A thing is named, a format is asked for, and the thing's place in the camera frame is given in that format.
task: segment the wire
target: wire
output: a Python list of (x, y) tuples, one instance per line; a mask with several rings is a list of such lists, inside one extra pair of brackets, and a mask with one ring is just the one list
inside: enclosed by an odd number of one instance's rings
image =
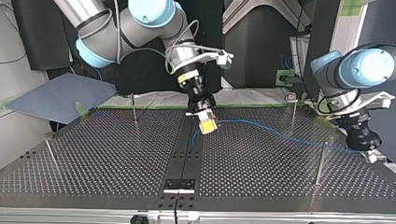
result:
[(168, 74), (173, 74), (173, 73), (174, 73), (174, 71), (170, 72), (170, 71), (169, 71), (169, 67), (168, 67), (168, 64), (170, 64), (170, 51), (169, 51), (170, 49), (169, 49), (169, 48), (174, 47), (174, 46), (177, 44), (177, 42), (180, 41), (181, 37), (183, 37), (183, 35), (186, 34), (194, 24), (196, 24), (196, 28), (195, 28), (195, 32), (194, 32), (193, 37), (195, 37), (195, 36), (198, 34), (198, 30), (199, 30), (199, 21), (198, 21), (198, 20), (192, 21), (192, 22), (183, 30), (183, 32), (181, 32), (181, 34), (178, 36), (178, 38), (175, 40), (175, 42), (174, 42), (170, 47), (168, 47), (168, 48), (165, 50), (165, 69), (166, 69), (166, 72), (167, 72)]
[(318, 111), (319, 113), (324, 114), (324, 115), (331, 115), (331, 114), (339, 113), (339, 112), (341, 112), (341, 111), (347, 109), (348, 107), (354, 105), (354, 104), (359, 100), (359, 98), (361, 98), (361, 90), (358, 89), (358, 93), (356, 94), (355, 99), (353, 99), (353, 101), (351, 101), (348, 105), (346, 105), (346, 106), (344, 106), (344, 107), (342, 107), (342, 108), (340, 108), (340, 109), (337, 109), (337, 110), (331, 110), (330, 112), (322, 111), (322, 110), (320, 109), (320, 106), (321, 106), (321, 104), (323, 103), (324, 99), (328, 99), (328, 98), (330, 98), (330, 97), (323, 97), (323, 98), (321, 98), (321, 100), (319, 101), (318, 107), (317, 107), (317, 111)]
[(302, 5), (301, 5), (300, 15), (299, 15), (298, 20), (297, 20), (296, 56), (297, 56), (298, 67), (299, 67), (300, 74), (301, 74), (301, 79), (303, 80), (306, 93), (308, 94), (308, 97), (311, 99), (312, 105), (314, 107), (317, 107), (316, 104), (314, 103), (314, 99), (312, 98), (311, 93), (309, 92), (308, 88), (306, 87), (306, 83), (305, 83), (305, 80), (304, 80), (304, 71), (302, 71), (302, 69), (301, 69), (300, 54), (299, 54), (299, 49), (298, 49), (299, 28), (300, 28), (301, 17), (303, 16), (303, 12), (304, 12), (305, 1), (306, 0), (304, 0)]
[[(183, 35), (186, 34), (194, 24), (196, 24), (196, 28), (195, 28), (195, 31), (194, 31), (194, 34), (192, 35), (192, 37), (195, 37), (195, 36), (198, 34), (198, 31), (199, 31), (199, 21), (198, 21), (198, 20), (192, 21), (192, 22), (183, 30), (183, 32), (181, 32), (181, 34), (180, 34), (179, 37), (176, 39), (176, 41), (175, 41), (171, 46), (169, 46), (168, 48), (166, 48), (166, 50), (165, 50), (165, 70), (166, 70), (166, 72), (167, 72), (168, 74), (171, 74), (171, 75), (172, 75), (172, 74), (175, 73), (174, 68), (173, 68), (173, 66), (172, 66), (172, 64), (171, 64), (171, 60), (170, 60), (170, 57), (171, 57), (171, 54), (172, 54), (173, 49), (176, 49), (176, 48), (191, 48), (191, 49), (202, 49), (202, 50), (213, 51), (213, 52), (222, 52), (221, 49), (215, 49), (215, 48), (204, 47), (204, 46), (198, 46), (198, 45), (192, 45), (192, 44), (180, 44), (180, 45), (178, 45), (177, 42), (180, 41), (180, 39), (183, 37)], [(172, 66), (172, 71), (169, 71), (169, 66), (168, 66), (168, 64), (170, 64), (170, 65)]]
[(69, 69), (72, 71), (72, 73), (73, 73), (74, 75), (76, 74), (76, 71), (73, 69), (72, 66), (69, 66)]
[(5, 2), (1, 2), (1, 1), (0, 1), (0, 6), (8, 7), (11, 11), (14, 10), (14, 8), (12, 7), (12, 5), (10, 5), (10, 4), (8, 4), (8, 3), (5, 3)]
[(24, 57), (26, 57), (26, 52), (19, 59), (8, 61), (8, 62), (2, 62), (0, 64), (15, 63), (15, 62), (22, 60)]
[(108, 10), (108, 17), (107, 17), (107, 19), (102, 23), (102, 25), (100, 25), (98, 28), (94, 29), (93, 31), (91, 31), (91, 32), (89, 32), (89, 33), (87, 33), (87, 34), (85, 34), (85, 35), (80, 35), (79, 38), (81, 38), (81, 39), (86, 39), (86, 38), (88, 38), (88, 37), (90, 37), (90, 36), (92, 36), (92, 35), (98, 33), (98, 32), (101, 31), (105, 26), (107, 26), (107, 25), (110, 23), (111, 19), (113, 18), (113, 11), (111, 11), (109, 8), (108, 8), (107, 10)]
[(15, 113), (15, 111), (11, 111), (9, 113), (6, 113), (5, 115), (0, 116), (0, 119), (5, 118), (6, 116), (11, 115), (13, 113)]
[[(285, 138), (287, 141), (296, 142), (296, 143), (301, 144), (301, 145), (309, 145), (309, 146), (313, 146), (313, 147), (322, 147), (323, 146), (323, 143), (321, 143), (321, 142), (315, 142), (315, 141), (305, 140), (305, 139), (301, 139), (301, 138), (298, 138), (298, 137), (293, 137), (293, 136), (290, 136), (290, 135), (286, 135), (285, 133), (281, 133), (281, 132), (279, 132), (279, 131), (277, 131), (277, 130), (269, 127), (269, 126), (262, 125), (260, 123), (257, 123), (257, 122), (251, 121), (251, 120), (246, 120), (246, 119), (225, 119), (225, 120), (220, 120), (219, 123), (246, 123), (246, 124), (250, 124), (250, 125), (262, 128), (264, 130), (267, 130), (270, 133), (274, 133), (276, 135), (279, 135), (282, 138)], [(200, 133), (200, 130), (196, 131), (194, 136), (192, 137), (192, 139), (191, 139), (191, 144), (192, 145), (194, 145), (195, 139), (196, 139), (198, 133)], [(346, 149), (344, 147), (339, 147), (337, 145), (328, 145), (328, 147), (336, 149), (336, 150), (339, 150), (339, 151), (344, 151), (344, 152), (347, 152), (347, 153), (360, 153), (359, 151), (351, 151), (351, 150), (348, 150), (348, 149)]]
[(102, 74), (99, 72), (99, 70), (97, 70), (94, 67), (93, 67), (93, 69), (95, 70), (96, 74), (98, 75), (98, 79), (100, 78), (99, 80), (103, 81)]
[(155, 52), (155, 53), (161, 55), (162, 57), (164, 57), (164, 58), (166, 59), (166, 56), (165, 56), (162, 52), (160, 52), (159, 50), (157, 50), (157, 49), (152, 49), (152, 48), (141, 48), (141, 49), (135, 49), (135, 50), (132, 51), (130, 54), (126, 54), (126, 55), (122, 56), (121, 61), (123, 61), (127, 56), (129, 56), (129, 55), (131, 55), (131, 54), (133, 54), (133, 53), (135, 53), (135, 52), (139, 52), (139, 51), (153, 51), (153, 52)]
[(121, 64), (121, 60), (120, 60), (120, 56), (121, 56), (121, 22), (120, 22), (120, 11), (119, 11), (118, 0), (114, 0), (114, 5), (116, 8), (116, 19), (117, 19), (117, 64)]
[[(9, 8), (9, 10), (14, 11), (14, 8), (12, 8), (12, 6), (10, 6), (7, 3), (0, 2), (0, 6), (5, 6), (5, 7)], [(6, 12), (2, 8), (0, 8), (0, 10), (3, 13), (3, 15), (6, 17), (6, 19), (9, 21), (9, 23), (12, 25), (12, 27), (14, 27), (14, 29), (16, 31), (19, 31), (18, 27), (16, 25), (14, 25), (12, 20), (7, 16)]]

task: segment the white wall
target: white wall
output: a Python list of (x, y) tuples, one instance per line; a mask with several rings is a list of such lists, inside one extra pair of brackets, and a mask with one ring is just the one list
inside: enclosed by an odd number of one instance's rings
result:
[[(0, 0), (10, 4), (10, 0)], [(13, 13), (2, 9), (16, 24)], [(24, 54), (18, 32), (0, 12), (0, 63), (20, 58)], [(16, 63), (0, 64), (0, 105), (28, 92), (48, 80), (45, 72), (31, 71), (27, 58)], [(0, 109), (0, 169), (18, 158), (23, 152), (41, 142), (50, 131), (43, 119)]]
[[(359, 16), (338, 16), (332, 37), (331, 50), (340, 50), (341, 53), (345, 54), (359, 45), (361, 29), (367, 12), (367, 4), (371, 1), (365, 0), (366, 4), (361, 8), (361, 14)], [(341, 1), (339, 13), (341, 13), (343, 5), (344, 1)]]

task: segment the vertical metal rod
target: vertical metal rod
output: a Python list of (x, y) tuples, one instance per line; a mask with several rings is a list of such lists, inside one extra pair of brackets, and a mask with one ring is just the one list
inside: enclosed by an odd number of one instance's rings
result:
[(295, 119), (296, 119), (297, 103), (298, 103), (298, 101), (296, 101), (296, 102), (294, 103), (293, 124), (294, 124), (294, 121), (295, 121)]
[(317, 179), (315, 181), (315, 185), (319, 184), (320, 176), (321, 176), (321, 173), (322, 173), (322, 170), (323, 170), (324, 160), (325, 160), (325, 157), (326, 157), (327, 145), (329, 145), (328, 142), (324, 142), (323, 143), (322, 153), (321, 153), (321, 156), (320, 156), (319, 168), (318, 168), (318, 172), (317, 172)]
[(46, 142), (47, 148), (49, 149), (49, 154), (53, 160), (55, 159), (55, 155), (53, 154), (52, 147), (50, 146), (50, 140), (44, 140)]
[(134, 124), (136, 125), (137, 128), (137, 115), (136, 115), (136, 108), (135, 108), (135, 101), (134, 101), (134, 94), (131, 94), (131, 104), (132, 104), (132, 110), (134, 111)]

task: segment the blue cable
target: blue cable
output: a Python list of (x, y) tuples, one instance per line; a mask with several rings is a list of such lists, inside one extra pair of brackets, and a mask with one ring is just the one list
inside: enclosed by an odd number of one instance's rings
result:
[[(247, 124), (251, 124), (253, 126), (265, 129), (265, 130), (269, 131), (270, 133), (274, 133), (276, 135), (280, 135), (281, 137), (283, 137), (286, 140), (291, 141), (291, 142), (296, 142), (296, 143), (299, 143), (301, 145), (309, 145), (309, 146), (313, 146), (313, 147), (322, 147), (323, 146), (323, 143), (315, 142), (315, 141), (309, 141), (309, 140), (304, 140), (304, 139), (300, 139), (300, 138), (297, 138), (297, 137), (292, 137), (292, 136), (286, 135), (285, 133), (281, 133), (281, 132), (279, 132), (279, 131), (277, 131), (277, 130), (269, 127), (269, 126), (265, 126), (265, 125), (262, 125), (260, 123), (257, 123), (257, 122), (251, 121), (251, 120), (246, 120), (246, 119), (224, 119), (224, 120), (220, 120), (219, 123), (247, 123)], [(192, 145), (194, 145), (195, 138), (197, 137), (198, 133), (200, 133), (200, 130), (196, 131), (194, 136), (192, 137), (192, 139), (191, 139), (191, 144)], [(336, 150), (339, 150), (339, 151), (344, 151), (344, 152), (347, 152), (347, 153), (360, 153), (359, 151), (348, 150), (348, 149), (346, 149), (346, 148), (344, 148), (342, 146), (339, 147), (339, 146), (335, 146), (335, 145), (328, 145), (328, 147), (336, 149)]]

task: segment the silver arm segment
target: silver arm segment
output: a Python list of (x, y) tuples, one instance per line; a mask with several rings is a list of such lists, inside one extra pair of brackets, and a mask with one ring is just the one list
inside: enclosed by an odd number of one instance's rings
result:
[[(67, 19), (69, 19), (78, 30), (80, 39), (78, 40), (77, 47), (79, 51), (83, 51), (81, 52), (81, 57), (87, 63), (94, 67), (105, 67), (116, 61), (117, 26), (112, 18), (113, 15), (111, 11), (107, 9), (100, 0), (54, 1)], [(170, 22), (156, 29), (139, 24), (136, 19), (134, 19), (129, 8), (125, 8), (120, 13), (120, 21), (121, 58), (124, 58), (126, 55), (133, 52), (134, 49), (142, 47), (156, 37), (162, 38), (165, 46), (173, 44), (172, 41), (175, 40), (178, 37), (177, 35), (188, 25), (186, 14), (179, 7)], [(184, 39), (193, 40), (191, 31), (184, 34), (180, 40)], [(196, 51), (196, 53), (187, 55), (187, 57), (197, 55), (198, 52)]]

